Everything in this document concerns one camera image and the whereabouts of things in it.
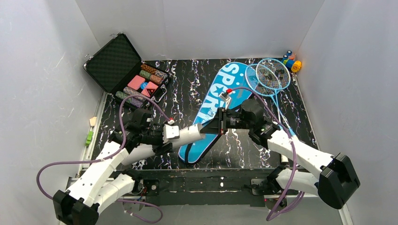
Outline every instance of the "case lid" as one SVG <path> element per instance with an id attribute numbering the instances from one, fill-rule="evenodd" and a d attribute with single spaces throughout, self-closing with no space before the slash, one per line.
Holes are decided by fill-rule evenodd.
<path id="1" fill-rule="evenodd" d="M 124 33 L 119 33 L 91 57 L 83 68 L 108 93 L 138 64 L 141 57 Z"/>

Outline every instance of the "white cylinder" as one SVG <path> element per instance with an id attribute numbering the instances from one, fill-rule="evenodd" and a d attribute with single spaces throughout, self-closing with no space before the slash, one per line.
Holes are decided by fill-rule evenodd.
<path id="1" fill-rule="evenodd" d="M 154 156 L 152 145 L 142 144 L 133 149 L 131 153 L 122 161 L 123 165 L 131 165 L 139 160 Z"/>
<path id="2" fill-rule="evenodd" d="M 202 124 L 197 123 L 195 125 L 186 127 L 180 130 L 180 137 L 177 139 L 171 139 L 168 142 L 173 143 L 173 149 L 179 148 L 183 145 L 190 144 L 196 141 L 200 141 L 206 137 L 206 134 L 201 134 L 200 130 L 203 128 Z"/>

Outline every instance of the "case handle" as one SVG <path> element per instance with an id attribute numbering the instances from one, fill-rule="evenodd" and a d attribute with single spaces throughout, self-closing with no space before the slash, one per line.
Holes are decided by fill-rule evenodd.
<path id="1" fill-rule="evenodd" d="M 159 98 L 159 100 L 156 100 L 156 99 L 155 99 L 155 96 L 153 96 L 153 97 L 151 98 L 151 100 L 153 100 L 153 101 L 156 102 L 156 103 L 159 103 L 159 102 L 162 100 L 162 98 L 167 94 L 167 89 L 166 89 L 166 86 L 165 86 L 164 84 L 161 86 L 161 89 L 163 89 L 164 93 L 163 93 L 162 96 Z"/>

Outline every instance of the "marble tabletop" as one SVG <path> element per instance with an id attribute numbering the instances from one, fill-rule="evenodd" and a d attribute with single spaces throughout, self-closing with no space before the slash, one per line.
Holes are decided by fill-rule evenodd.
<path id="1" fill-rule="evenodd" d="M 236 61 L 252 64 L 260 59 L 223 59 L 223 60 L 168 60 L 146 61 L 146 64 L 168 71 L 172 80 L 168 92 L 160 107 L 167 115 L 174 118 L 180 128 L 191 125 L 195 119 L 208 88 L 217 72 L 228 62 Z M 304 143 L 317 148 L 314 134 L 301 99 L 297 81 L 292 76 L 290 86 L 278 94 L 279 106 L 297 137 Z M 271 99 L 264 98 L 276 114 L 276 107 Z M 119 105 L 113 96 L 108 95 L 101 124 L 98 131 L 92 158 L 96 158 L 104 146 L 110 132 L 118 126 Z M 128 120 L 132 110 L 123 109 L 123 120 Z M 273 168 L 280 164 L 280 155 L 254 144 L 247 131 L 230 129 L 194 168 Z M 183 169 L 187 168 L 176 152 L 155 156 L 133 164 L 137 169 Z"/>

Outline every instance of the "white wall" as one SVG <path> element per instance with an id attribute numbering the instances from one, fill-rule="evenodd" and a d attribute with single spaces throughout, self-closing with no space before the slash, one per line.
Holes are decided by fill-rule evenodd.
<path id="1" fill-rule="evenodd" d="M 324 0 L 76 0 L 99 45 L 124 31 L 145 60 L 281 57 Z"/>
<path id="2" fill-rule="evenodd" d="M 0 1 L 0 224 L 56 224 L 35 182 L 53 161 L 78 160 L 100 88 L 83 71 L 99 49 L 75 1 Z M 42 183 L 64 189 L 77 165 L 51 167 Z"/>
<path id="3" fill-rule="evenodd" d="M 348 155 L 361 187 L 356 225 L 398 224 L 398 1 L 325 0 L 298 57 L 322 151 Z"/>

